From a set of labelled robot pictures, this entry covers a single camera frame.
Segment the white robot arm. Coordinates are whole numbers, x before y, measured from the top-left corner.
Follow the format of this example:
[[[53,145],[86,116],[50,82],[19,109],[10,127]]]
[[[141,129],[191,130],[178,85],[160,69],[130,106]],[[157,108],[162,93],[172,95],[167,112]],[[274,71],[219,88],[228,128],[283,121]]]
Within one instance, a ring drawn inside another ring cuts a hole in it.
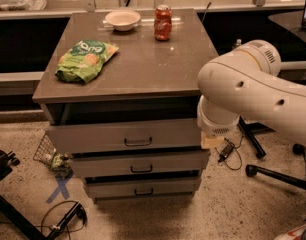
[[[283,65],[276,48],[263,40],[206,63],[197,78],[201,130],[222,136],[246,117],[306,147],[306,86],[279,78]]]

